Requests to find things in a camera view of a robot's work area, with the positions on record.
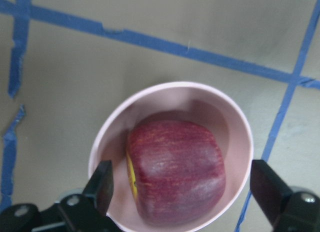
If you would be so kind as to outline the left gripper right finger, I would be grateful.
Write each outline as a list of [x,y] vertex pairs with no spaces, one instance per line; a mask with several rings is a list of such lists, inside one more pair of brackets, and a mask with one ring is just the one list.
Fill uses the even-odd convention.
[[293,194],[293,190],[263,159],[251,162],[250,191],[272,226]]

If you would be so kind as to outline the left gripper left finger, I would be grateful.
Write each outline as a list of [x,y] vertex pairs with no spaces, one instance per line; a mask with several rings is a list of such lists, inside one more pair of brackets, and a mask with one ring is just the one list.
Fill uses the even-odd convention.
[[99,162],[84,187],[82,194],[102,216],[106,216],[114,192],[113,164],[111,160]]

